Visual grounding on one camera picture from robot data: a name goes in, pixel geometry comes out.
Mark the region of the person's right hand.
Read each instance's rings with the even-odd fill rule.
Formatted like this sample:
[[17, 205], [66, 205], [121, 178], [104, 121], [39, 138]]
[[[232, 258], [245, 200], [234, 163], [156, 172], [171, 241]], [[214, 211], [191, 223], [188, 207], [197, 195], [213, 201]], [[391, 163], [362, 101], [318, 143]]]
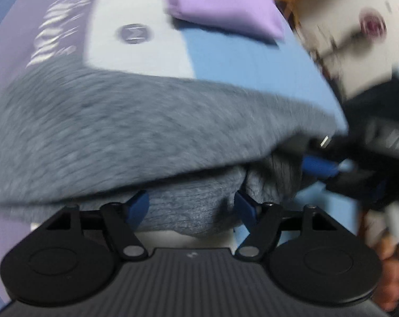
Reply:
[[399, 202], [364, 218], [365, 243], [378, 255], [382, 275], [373, 302], [392, 316], [399, 316]]

